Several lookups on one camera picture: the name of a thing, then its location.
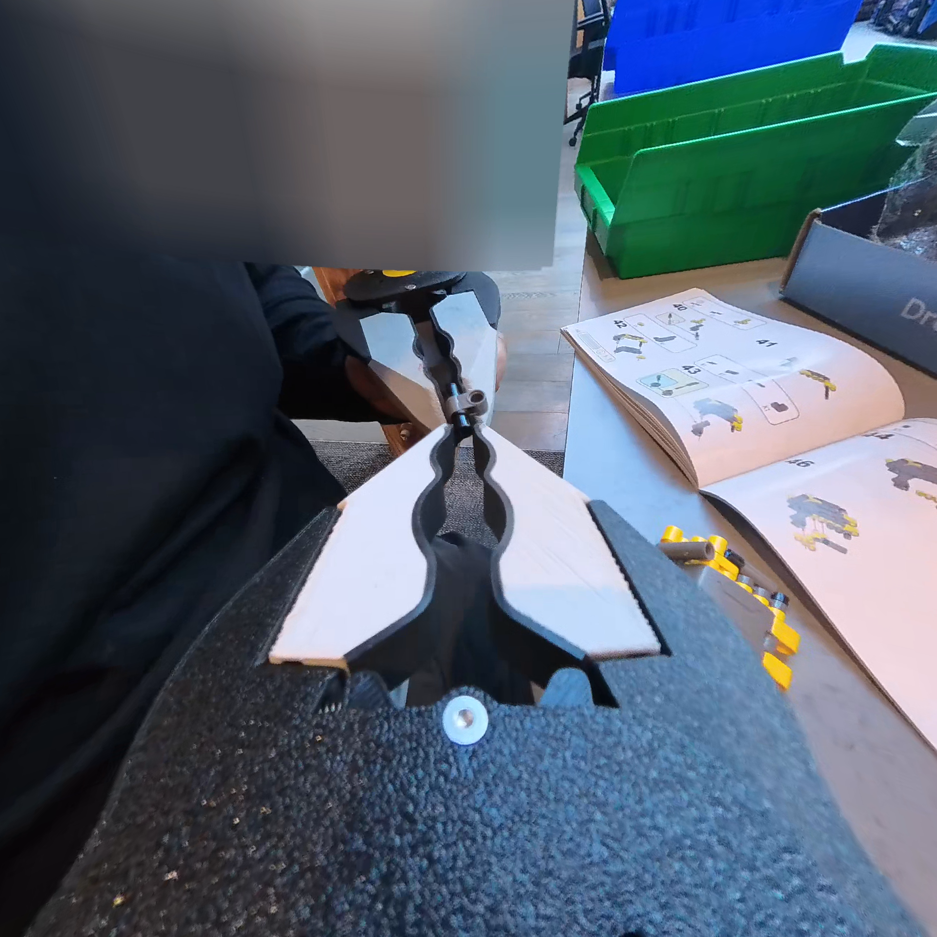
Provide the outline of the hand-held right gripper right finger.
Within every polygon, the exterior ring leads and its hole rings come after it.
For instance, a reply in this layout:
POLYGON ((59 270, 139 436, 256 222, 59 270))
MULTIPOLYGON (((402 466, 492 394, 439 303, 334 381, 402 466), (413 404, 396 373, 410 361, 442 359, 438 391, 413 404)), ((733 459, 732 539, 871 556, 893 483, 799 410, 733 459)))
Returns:
POLYGON ((592 661, 656 656, 641 610, 581 491, 488 427, 474 439, 498 599, 528 628, 592 661))

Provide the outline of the white building instruction booklet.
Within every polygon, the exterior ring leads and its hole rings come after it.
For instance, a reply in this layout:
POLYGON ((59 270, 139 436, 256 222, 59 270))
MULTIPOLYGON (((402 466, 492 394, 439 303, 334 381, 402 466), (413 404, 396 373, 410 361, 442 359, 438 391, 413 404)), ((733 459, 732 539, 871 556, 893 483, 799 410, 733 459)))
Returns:
POLYGON ((935 420, 865 352, 697 287, 562 334, 935 747, 935 420))

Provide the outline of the person's left hand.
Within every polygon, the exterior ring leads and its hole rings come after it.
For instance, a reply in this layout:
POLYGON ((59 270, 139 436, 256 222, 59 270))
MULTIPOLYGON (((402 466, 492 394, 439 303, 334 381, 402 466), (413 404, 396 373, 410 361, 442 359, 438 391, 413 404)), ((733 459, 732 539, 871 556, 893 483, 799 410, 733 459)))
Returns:
POLYGON ((392 396, 369 364, 350 356, 345 359, 345 374, 352 389, 364 399, 369 407, 380 415, 380 422, 404 424, 409 415, 392 396))

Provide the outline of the blue plastic bin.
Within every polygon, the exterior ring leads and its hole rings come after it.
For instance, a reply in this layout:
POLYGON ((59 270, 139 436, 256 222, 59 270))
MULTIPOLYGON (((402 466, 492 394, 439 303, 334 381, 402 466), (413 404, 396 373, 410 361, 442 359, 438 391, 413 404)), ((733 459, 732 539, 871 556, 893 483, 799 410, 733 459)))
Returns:
POLYGON ((628 96, 840 50, 860 1, 619 1, 604 46, 628 96))

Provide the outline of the person's left forearm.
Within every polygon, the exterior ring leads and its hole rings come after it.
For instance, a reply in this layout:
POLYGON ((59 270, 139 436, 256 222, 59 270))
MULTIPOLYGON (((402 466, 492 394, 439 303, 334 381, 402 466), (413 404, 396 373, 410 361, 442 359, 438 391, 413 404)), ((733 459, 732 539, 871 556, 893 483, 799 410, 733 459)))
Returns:
POLYGON ((293 266, 244 268, 282 367, 280 410, 292 420, 377 422, 380 413, 347 375, 346 362, 357 358, 335 331, 332 307, 293 266))

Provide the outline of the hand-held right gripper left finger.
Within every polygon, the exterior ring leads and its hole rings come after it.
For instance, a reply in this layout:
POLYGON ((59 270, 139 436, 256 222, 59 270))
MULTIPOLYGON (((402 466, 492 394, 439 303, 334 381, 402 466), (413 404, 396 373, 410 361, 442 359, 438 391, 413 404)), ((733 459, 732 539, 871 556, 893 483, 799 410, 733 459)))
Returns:
POLYGON ((433 542, 451 473, 452 428, 442 426, 346 497, 269 662, 419 666, 431 644, 433 542))

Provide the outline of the green plastic bin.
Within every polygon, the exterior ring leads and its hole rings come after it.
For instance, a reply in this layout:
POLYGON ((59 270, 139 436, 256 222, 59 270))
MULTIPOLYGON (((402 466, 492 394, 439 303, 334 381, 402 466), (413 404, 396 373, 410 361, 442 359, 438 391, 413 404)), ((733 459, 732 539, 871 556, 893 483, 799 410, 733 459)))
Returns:
POLYGON ((599 103, 576 193, 620 278, 785 256, 809 212, 886 187, 935 93, 935 47, 878 44, 599 103))

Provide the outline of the clear plastic bag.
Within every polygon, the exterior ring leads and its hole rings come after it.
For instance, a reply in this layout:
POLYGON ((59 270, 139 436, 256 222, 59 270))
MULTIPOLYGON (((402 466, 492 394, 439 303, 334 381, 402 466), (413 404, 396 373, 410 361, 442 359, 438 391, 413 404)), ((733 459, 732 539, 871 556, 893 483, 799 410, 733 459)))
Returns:
POLYGON ((896 137, 906 158, 884 195, 871 240, 936 263, 936 102, 896 137))

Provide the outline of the wooden desk leg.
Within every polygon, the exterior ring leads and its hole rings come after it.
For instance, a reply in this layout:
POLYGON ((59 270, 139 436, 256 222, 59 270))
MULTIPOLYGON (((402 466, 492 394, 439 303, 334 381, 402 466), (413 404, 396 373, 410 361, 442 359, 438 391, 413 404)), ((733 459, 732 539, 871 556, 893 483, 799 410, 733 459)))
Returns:
MULTIPOLYGON (((331 318, 334 328, 341 338, 341 300, 344 299, 343 287, 355 273, 352 269, 336 269, 323 267, 304 267, 303 276, 314 286, 319 295, 332 307, 331 318)), ((390 424, 383 428, 382 433, 386 439, 392 455, 403 454, 406 450, 421 441, 428 435, 415 428, 409 421, 404 424, 390 424)))

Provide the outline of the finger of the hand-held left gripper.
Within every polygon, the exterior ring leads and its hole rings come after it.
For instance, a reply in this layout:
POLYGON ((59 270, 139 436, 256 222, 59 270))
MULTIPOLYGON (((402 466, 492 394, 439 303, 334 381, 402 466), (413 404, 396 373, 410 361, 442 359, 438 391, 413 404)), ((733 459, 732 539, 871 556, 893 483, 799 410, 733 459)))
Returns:
POLYGON ((498 331, 473 292, 451 295, 431 312, 439 360, 430 368, 441 401, 458 394, 475 422, 491 424, 498 385, 498 331))
POLYGON ((379 313, 361 321, 370 355, 369 368, 392 400, 420 431, 445 424, 437 385, 423 357, 420 338, 409 317, 379 313))

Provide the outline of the grey connector with black pin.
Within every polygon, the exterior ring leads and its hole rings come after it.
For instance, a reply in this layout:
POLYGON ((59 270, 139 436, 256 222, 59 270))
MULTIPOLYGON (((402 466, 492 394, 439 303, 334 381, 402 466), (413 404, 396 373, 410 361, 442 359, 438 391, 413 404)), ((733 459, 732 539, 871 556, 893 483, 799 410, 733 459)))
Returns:
POLYGON ((460 443, 485 422, 488 398, 482 390, 466 389, 451 381, 442 392, 442 409, 456 442, 460 443))

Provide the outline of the person's dark top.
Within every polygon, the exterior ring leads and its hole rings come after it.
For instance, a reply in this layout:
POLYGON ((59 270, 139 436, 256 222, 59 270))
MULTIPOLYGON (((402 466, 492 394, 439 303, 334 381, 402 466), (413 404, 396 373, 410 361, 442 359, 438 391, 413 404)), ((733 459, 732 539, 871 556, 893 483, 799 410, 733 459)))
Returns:
POLYGON ((2 237, 2 935, 192 642, 344 498, 278 406, 244 264, 2 237))

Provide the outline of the dark grey cardboard box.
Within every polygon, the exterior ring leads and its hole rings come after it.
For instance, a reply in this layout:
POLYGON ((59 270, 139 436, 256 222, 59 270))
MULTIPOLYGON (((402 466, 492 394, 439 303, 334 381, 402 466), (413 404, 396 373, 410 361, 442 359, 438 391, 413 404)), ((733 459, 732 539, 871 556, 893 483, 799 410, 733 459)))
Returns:
POLYGON ((780 281, 791 305, 936 375, 936 264, 873 243, 885 191, 816 209, 780 281))

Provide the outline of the grey yellow brick subassembly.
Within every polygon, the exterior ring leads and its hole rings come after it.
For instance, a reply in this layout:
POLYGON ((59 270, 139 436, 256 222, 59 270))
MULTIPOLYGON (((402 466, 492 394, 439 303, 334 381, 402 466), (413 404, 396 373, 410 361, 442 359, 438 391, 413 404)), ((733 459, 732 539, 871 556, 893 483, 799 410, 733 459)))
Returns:
POLYGON ((745 558, 719 535, 688 536, 671 525, 658 546, 738 628, 779 689, 789 691, 801 637, 787 620, 788 596, 752 578, 745 558))

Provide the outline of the black office chair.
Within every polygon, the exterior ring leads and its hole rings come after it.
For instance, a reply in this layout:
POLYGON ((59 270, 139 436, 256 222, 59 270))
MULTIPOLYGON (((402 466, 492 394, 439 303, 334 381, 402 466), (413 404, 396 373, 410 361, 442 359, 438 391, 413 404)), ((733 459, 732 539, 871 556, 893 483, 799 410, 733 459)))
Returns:
POLYGON ((577 144, 589 109, 601 97, 604 48, 613 9, 608 1, 575 1, 573 7, 567 80, 587 81, 589 87, 574 109, 564 113, 563 124, 575 125, 569 147, 577 144))

